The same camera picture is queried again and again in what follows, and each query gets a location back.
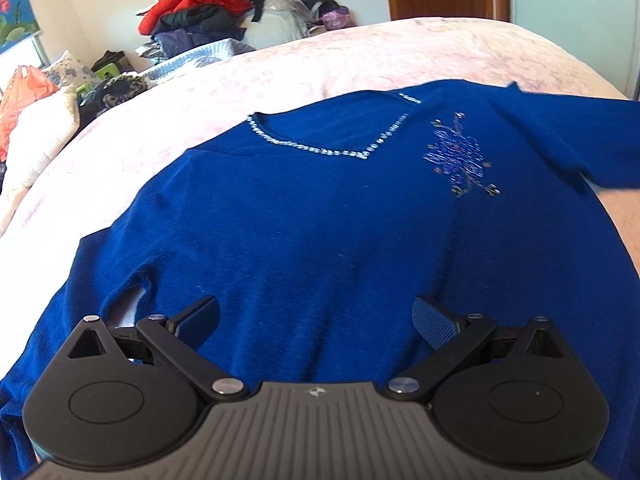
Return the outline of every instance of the pink lotus flower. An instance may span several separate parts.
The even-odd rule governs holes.
[[[0,12],[6,14],[11,10],[11,2],[9,0],[0,0]]]

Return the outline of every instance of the sweater sleeve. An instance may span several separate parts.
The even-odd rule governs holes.
[[[521,92],[496,94],[494,107],[559,170],[609,188],[640,188],[640,103]]]
[[[153,302],[163,248],[188,203],[190,173],[188,155],[183,155],[149,181],[111,227],[80,241],[68,280],[38,320],[16,364],[0,381],[2,480],[20,478],[36,462],[22,424],[22,406],[78,322],[90,314],[105,318],[111,303],[134,286],[146,290],[139,310]]]

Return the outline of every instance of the blue picture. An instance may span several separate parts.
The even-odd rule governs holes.
[[[39,30],[29,0],[0,0],[0,54]]]

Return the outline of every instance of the purple plastic bag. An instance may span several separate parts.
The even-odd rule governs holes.
[[[341,28],[355,27],[351,13],[345,6],[336,7],[334,10],[322,15],[322,22],[326,30],[339,30]]]

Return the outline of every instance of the bed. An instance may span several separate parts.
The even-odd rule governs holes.
[[[182,152],[260,110],[361,89],[462,78],[526,91],[624,99],[592,69],[516,25],[419,18],[322,34],[197,69],[109,110],[67,146],[0,238],[0,377],[68,277],[79,240],[109,226]],[[640,193],[600,191],[640,269]],[[132,320],[127,298],[113,323]]]

